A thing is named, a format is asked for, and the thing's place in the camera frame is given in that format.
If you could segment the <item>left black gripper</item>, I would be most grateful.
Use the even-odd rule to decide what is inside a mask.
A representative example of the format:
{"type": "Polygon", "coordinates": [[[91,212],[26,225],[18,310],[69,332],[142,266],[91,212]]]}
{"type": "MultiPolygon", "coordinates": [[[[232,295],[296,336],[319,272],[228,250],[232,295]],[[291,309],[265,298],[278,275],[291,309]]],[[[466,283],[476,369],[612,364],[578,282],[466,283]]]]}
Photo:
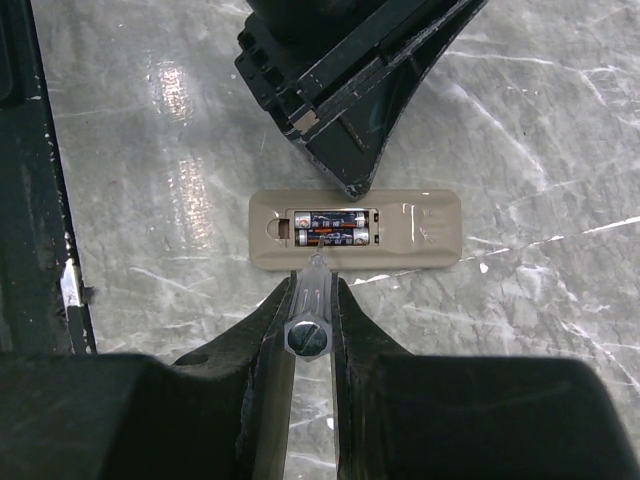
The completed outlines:
{"type": "Polygon", "coordinates": [[[477,1],[249,6],[236,68],[282,134],[315,135],[332,122],[299,149],[350,201],[369,193],[400,116],[480,10],[477,1]]]}

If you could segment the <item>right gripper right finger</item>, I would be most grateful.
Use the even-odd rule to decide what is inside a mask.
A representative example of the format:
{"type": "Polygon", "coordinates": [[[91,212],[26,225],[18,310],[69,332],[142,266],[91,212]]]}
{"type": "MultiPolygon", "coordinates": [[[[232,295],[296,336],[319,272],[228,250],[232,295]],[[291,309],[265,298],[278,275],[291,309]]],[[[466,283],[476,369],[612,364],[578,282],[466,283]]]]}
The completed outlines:
{"type": "Polygon", "coordinates": [[[603,382],[562,357],[415,355],[331,285],[342,479],[635,479],[603,382]]]}

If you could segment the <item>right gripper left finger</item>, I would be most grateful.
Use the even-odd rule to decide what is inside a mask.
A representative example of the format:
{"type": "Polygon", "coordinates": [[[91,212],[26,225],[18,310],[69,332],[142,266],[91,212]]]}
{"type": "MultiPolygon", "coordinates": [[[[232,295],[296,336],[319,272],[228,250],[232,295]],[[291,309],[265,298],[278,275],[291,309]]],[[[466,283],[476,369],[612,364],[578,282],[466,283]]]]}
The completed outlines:
{"type": "Polygon", "coordinates": [[[282,478],[294,370],[282,327],[296,283],[172,365],[3,355],[2,477],[282,478]]]}

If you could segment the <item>beige remote control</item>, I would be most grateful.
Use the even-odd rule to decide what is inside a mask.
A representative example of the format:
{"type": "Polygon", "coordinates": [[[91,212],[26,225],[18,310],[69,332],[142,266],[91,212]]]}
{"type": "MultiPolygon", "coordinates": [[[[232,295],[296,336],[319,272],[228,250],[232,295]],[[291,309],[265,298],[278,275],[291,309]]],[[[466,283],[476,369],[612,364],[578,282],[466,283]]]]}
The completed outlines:
{"type": "Polygon", "coordinates": [[[365,211],[370,243],[324,246],[333,270],[444,268],[462,254],[460,199],[449,190],[376,190],[349,203],[331,190],[265,190],[249,201],[249,255],[260,269],[303,266],[317,246],[296,245],[296,211],[365,211]]]}

